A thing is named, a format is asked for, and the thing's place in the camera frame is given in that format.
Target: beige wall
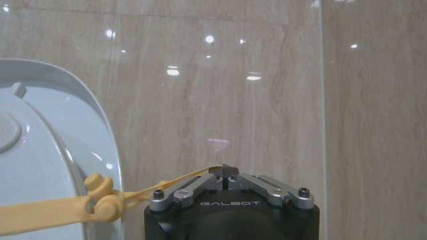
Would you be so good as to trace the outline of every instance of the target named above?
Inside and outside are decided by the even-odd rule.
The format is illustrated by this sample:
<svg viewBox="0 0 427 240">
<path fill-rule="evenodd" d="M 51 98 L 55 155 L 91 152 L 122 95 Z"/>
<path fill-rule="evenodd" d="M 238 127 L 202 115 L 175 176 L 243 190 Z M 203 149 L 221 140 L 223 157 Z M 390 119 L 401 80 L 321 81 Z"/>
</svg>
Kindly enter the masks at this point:
<svg viewBox="0 0 427 240">
<path fill-rule="evenodd" d="M 311 0 L 0 3 L 10 5 L 0 8 L 0 57 L 59 65 L 89 84 L 113 122 L 129 190 L 229 163 L 307 186 L 325 209 L 321 9 Z M 141 218 L 127 216 L 130 239 L 142 237 Z"/>
<path fill-rule="evenodd" d="M 323 41 L 330 239 L 425 240 L 427 1 L 325 0 Z"/>
</svg>

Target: metal bracket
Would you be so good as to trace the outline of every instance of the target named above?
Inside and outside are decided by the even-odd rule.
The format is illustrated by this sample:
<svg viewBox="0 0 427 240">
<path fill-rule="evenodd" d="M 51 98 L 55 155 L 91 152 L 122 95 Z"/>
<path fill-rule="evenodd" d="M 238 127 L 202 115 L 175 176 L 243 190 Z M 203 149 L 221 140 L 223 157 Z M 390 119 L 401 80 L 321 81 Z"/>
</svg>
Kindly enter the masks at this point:
<svg viewBox="0 0 427 240">
<path fill-rule="evenodd" d="M 193 183 L 197 180 L 195 177 L 189 177 L 183 179 L 177 185 L 174 185 L 169 190 L 165 191 L 163 198 L 155 199 L 154 195 L 150 198 L 150 210 L 153 211 L 165 211 L 169 209 L 170 205 L 174 202 L 174 192 L 183 188 L 186 185 Z"/>
<path fill-rule="evenodd" d="M 186 188 L 179 189 L 174 192 L 174 198 L 181 201 L 182 207 L 190 207 L 194 202 L 195 198 L 201 195 L 201 193 L 206 190 L 213 188 L 215 184 L 219 183 L 217 189 L 222 186 L 222 181 L 218 180 L 214 174 L 206 174 L 201 178 L 198 178 Z"/>
<path fill-rule="evenodd" d="M 267 198 L 271 205 L 277 207 L 283 206 L 283 202 L 290 199 L 299 209 L 313 209 L 315 206 L 315 197 L 310 194 L 307 197 L 299 195 L 299 191 L 275 180 L 269 176 L 251 176 L 242 173 L 237 178 L 230 178 L 230 187 L 233 189 L 250 189 L 265 198 Z"/>
</svg>

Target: yellow strap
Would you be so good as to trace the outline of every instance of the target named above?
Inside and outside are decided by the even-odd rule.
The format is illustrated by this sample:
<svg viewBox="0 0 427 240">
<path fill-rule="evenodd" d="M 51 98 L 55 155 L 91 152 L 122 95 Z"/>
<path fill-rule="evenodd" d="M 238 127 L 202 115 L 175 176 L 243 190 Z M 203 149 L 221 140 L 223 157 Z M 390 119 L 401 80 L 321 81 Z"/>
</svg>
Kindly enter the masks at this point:
<svg viewBox="0 0 427 240">
<path fill-rule="evenodd" d="M 206 167 L 174 180 L 162 181 L 138 192 L 119 192 L 113 190 L 113 179 L 99 174 L 91 175 L 85 184 L 89 195 L 61 198 L 49 201 L 23 203 L 0 207 L 0 236 L 19 234 L 74 223 L 113 222 L 123 212 L 143 201 L 150 200 L 153 191 L 166 190 L 190 176 L 199 176 L 221 165 Z M 94 213 L 87 211 L 90 201 L 98 201 Z"/>
</svg>

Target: white ceramic surface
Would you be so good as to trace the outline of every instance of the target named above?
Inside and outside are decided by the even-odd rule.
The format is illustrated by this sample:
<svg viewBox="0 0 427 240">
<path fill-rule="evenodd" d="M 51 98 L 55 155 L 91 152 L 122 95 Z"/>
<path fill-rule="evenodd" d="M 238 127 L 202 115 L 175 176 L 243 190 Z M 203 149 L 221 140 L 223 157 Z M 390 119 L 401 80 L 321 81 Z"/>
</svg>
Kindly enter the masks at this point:
<svg viewBox="0 0 427 240">
<path fill-rule="evenodd" d="M 12 94 L 2 93 L 0 103 L 0 112 L 8 114 L 23 129 L 18 142 L 0 153 L 0 205 L 79 195 L 77 181 L 81 176 L 73 175 L 71 164 L 43 118 Z M 94 239 L 89 236 L 87 227 L 77 223 L 4 236 L 2 240 Z"/>
<path fill-rule="evenodd" d="M 0 59 L 0 73 L 0 95 L 11 95 L 15 83 L 26 87 L 23 100 L 46 120 L 66 159 L 77 166 L 71 170 L 79 175 L 78 182 L 90 174 L 101 173 L 113 177 L 115 189 L 123 190 L 115 137 L 105 111 L 83 82 L 65 69 L 37 61 Z M 45 142 L 38 144 L 43 151 Z M 114 224 L 95 224 L 95 231 L 97 239 L 125 238 L 121 220 Z"/>
</svg>

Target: toilet lid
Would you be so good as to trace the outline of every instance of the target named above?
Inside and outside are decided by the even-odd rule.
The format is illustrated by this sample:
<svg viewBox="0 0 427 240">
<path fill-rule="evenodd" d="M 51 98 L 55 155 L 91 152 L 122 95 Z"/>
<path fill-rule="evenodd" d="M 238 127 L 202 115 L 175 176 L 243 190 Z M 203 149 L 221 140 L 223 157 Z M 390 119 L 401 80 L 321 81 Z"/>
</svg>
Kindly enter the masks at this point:
<svg viewBox="0 0 427 240">
<path fill-rule="evenodd" d="M 0 59 L 0 206 L 86 195 L 93 173 L 123 191 L 122 166 L 105 111 L 65 69 Z M 75 223 L 0 240 L 123 240 L 122 220 Z"/>
</svg>

